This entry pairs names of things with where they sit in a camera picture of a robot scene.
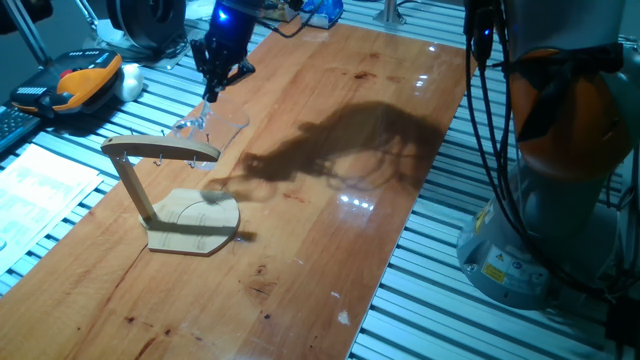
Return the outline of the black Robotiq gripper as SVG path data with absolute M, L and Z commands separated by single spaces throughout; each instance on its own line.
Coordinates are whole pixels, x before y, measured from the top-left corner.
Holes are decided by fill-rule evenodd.
M 203 99 L 206 102 L 215 103 L 219 94 L 216 68 L 210 60 L 238 63 L 221 81 L 220 90 L 234 86 L 255 73 L 255 67 L 245 57 L 257 19 L 257 1 L 216 0 L 205 41 L 190 41 L 196 70 L 205 80 Z

